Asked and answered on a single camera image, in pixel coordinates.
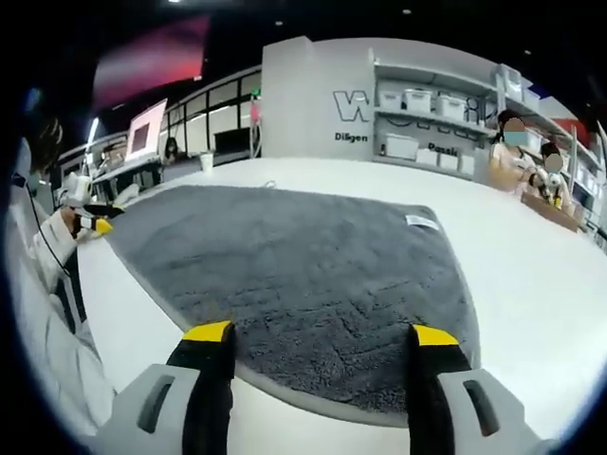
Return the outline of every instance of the desk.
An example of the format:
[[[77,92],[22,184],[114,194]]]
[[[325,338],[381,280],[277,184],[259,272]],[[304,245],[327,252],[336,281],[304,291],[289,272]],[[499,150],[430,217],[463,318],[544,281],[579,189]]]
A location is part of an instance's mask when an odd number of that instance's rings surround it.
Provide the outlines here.
[[[143,180],[143,173],[152,175],[151,182]],[[97,195],[106,202],[111,202],[124,188],[139,178],[141,188],[151,188],[162,182],[162,163],[158,155],[145,156],[124,162],[119,168],[105,173],[93,180]]]
[[[560,436],[576,417],[607,357],[607,256],[583,235],[488,187],[410,168],[333,159],[240,161],[215,169],[212,176],[192,173],[167,182],[139,200],[180,185],[262,187],[270,181],[278,190],[432,208],[466,275],[483,367],[524,403],[526,421],[541,437]],[[529,261],[531,254],[543,264],[565,264],[567,277],[555,282],[553,268]],[[180,333],[103,239],[79,247],[79,258],[90,328],[108,376],[122,390],[149,363],[164,362]],[[232,455],[408,453],[406,429],[309,414],[240,380],[233,390]]]

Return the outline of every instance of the white wall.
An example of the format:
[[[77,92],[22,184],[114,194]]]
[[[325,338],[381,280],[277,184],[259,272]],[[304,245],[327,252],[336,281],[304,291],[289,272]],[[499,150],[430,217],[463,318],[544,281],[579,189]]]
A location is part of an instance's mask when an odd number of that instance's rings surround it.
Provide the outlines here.
[[[307,117],[312,100],[314,46],[304,37],[264,47],[262,116],[264,156],[306,156],[310,150]]]
[[[264,156],[368,160],[373,154],[374,75],[370,56],[490,82],[495,63],[441,45],[384,38],[312,43],[305,37],[264,48]],[[336,134],[355,139],[337,140]]]

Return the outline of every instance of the white cup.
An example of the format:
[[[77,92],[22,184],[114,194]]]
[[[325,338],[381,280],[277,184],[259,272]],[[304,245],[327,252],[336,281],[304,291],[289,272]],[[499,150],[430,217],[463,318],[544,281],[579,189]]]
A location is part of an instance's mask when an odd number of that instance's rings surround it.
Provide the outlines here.
[[[212,154],[200,154],[200,166],[206,175],[212,175]]]

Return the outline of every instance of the white storage box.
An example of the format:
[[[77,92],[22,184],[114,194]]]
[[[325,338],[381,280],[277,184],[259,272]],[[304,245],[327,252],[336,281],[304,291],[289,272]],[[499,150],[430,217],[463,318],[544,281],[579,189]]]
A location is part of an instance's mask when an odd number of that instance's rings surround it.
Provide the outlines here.
[[[408,88],[405,90],[405,103],[408,111],[430,112],[432,92]]]
[[[562,169],[564,171],[569,172],[569,162],[571,161],[571,156],[569,156],[569,154],[561,151],[561,157],[562,157]]]
[[[590,173],[586,174],[586,188],[593,196],[597,194],[597,180]]]
[[[540,110],[540,95],[535,92],[532,92],[528,88],[523,89],[523,103],[530,109],[534,111]]]
[[[462,173],[474,175],[474,156],[462,155]]]
[[[505,64],[498,64],[493,70],[494,80],[495,76],[502,79],[507,97],[516,101],[523,101],[523,76],[521,76],[520,71]]]
[[[415,162],[438,166],[438,153],[428,149],[419,149]]]
[[[386,134],[386,155],[415,160],[419,141],[408,136]]]
[[[586,175],[586,170],[580,163],[578,163],[578,168],[576,169],[576,180],[578,180],[579,182],[581,182],[583,184],[585,175]]]
[[[451,171],[457,171],[457,164],[459,158],[453,155],[440,154],[438,156],[439,166],[443,169],[449,169]]]
[[[400,109],[402,103],[402,93],[400,92],[379,92],[379,105],[386,109]]]
[[[459,98],[440,95],[436,99],[436,115],[464,121],[466,102]]]
[[[534,130],[527,129],[526,149],[533,155],[541,156],[540,149],[543,143],[543,136]]]

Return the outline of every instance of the white jacket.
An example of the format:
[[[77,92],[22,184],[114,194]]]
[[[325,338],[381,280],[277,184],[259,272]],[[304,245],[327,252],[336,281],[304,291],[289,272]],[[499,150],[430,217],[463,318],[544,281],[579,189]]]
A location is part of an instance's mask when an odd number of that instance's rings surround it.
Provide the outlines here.
[[[76,242],[61,215],[46,218],[40,208],[36,215],[64,264]],[[116,393],[99,358],[69,331],[63,307],[52,295],[62,269],[39,232],[27,189],[11,189],[6,233],[15,322],[32,373],[60,421],[74,435],[94,435],[109,419]]]

